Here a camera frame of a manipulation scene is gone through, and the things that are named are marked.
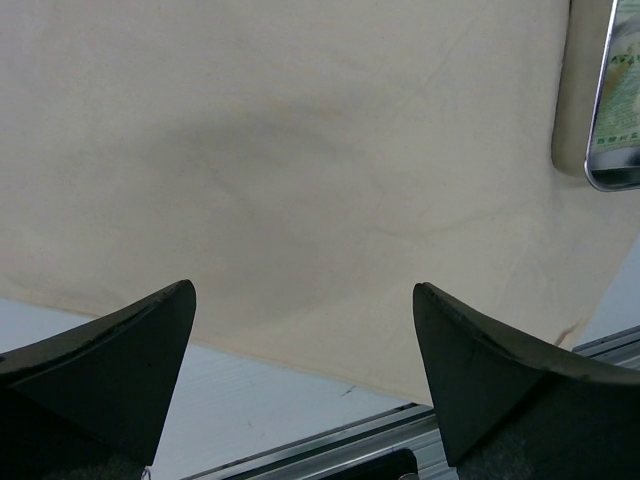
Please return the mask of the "steel instrument tray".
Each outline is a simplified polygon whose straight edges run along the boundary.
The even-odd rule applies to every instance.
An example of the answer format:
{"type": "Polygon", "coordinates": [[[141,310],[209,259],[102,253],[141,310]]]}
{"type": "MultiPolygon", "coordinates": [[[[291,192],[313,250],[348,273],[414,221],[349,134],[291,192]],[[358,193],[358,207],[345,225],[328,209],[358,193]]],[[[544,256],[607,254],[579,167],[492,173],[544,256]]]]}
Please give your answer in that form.
{"type": "Polygon", "coordinates": [[[589,183],[639,187],[639,3],[612,4],[585,154],[589,183]]]}

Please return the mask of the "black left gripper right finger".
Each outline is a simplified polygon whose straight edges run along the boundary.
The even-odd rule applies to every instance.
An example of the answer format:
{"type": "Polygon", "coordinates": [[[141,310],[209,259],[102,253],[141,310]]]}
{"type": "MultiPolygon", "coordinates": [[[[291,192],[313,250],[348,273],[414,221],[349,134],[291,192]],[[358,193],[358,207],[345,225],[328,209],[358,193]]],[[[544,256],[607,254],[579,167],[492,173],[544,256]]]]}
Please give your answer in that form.
{"type": "Polygon", "coordinates": [[[549,344],[430,283],[414,325],[461,479],[636,479],[639,373],[549,344]]]}

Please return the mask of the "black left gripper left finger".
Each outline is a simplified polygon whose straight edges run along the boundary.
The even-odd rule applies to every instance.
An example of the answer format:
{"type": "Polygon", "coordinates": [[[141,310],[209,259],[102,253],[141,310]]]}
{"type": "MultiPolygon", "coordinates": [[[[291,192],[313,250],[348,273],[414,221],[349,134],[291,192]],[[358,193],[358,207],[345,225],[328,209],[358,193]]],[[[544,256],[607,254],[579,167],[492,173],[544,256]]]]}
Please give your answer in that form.
{"type": "Polygon", "coordinates": [[[142,478],[158,450],[195,312],[195,287],[181,280],[2,353],[2,478],[142,478]]]}

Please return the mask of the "green gauze packet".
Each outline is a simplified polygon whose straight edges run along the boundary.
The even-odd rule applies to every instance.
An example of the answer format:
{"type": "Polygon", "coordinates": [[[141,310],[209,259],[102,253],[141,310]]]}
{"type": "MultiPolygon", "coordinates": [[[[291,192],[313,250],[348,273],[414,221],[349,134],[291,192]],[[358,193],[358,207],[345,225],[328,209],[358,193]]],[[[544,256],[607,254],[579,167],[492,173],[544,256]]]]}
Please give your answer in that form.
{"type": "Polygon", "coordinates": [[[619,1],[611,32],[592,149],[639,145],[639,2],[619,1]]]}

